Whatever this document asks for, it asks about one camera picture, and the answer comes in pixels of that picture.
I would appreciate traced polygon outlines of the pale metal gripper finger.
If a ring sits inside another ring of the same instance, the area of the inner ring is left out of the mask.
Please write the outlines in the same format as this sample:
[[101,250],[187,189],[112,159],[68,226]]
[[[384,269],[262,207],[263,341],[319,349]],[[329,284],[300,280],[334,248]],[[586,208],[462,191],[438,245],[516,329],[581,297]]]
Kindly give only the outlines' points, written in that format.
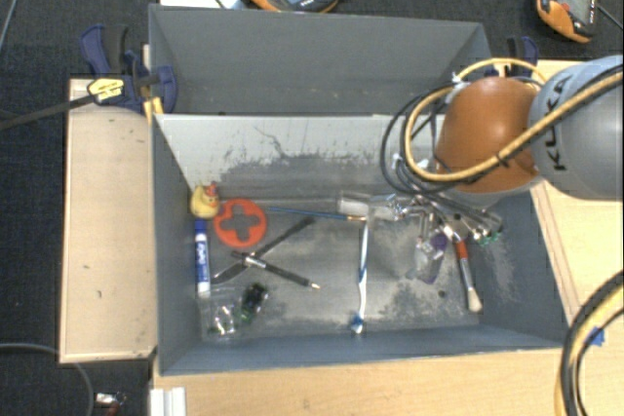
[[361,193],[342,193],[337,198],[339,213],[352,218],[362,219],[391,219],[389,201],[384,196],[370,196]]

